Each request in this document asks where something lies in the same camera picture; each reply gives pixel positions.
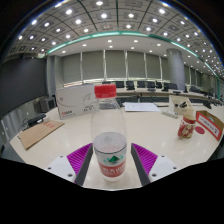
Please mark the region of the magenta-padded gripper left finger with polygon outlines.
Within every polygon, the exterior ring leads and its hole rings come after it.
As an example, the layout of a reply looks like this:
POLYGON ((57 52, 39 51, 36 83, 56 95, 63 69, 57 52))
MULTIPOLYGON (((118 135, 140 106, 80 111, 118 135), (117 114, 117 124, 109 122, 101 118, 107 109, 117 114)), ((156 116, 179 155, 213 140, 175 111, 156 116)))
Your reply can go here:
POLYGON ((45 170, 65 180, 82 186, 93 154, 92 144, 89 143, 69 155, 60 155, 53 160, 45 170))

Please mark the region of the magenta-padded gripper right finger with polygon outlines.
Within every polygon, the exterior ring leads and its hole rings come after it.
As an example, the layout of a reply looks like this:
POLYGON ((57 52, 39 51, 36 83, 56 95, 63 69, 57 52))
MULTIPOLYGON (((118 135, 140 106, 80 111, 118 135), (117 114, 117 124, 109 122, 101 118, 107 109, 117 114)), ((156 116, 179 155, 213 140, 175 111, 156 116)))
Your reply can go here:
POLYGON ((142 186, 168 176, 179 170, 167 156, 156 155, 150 150, 131 144, 131 154, 142 186))

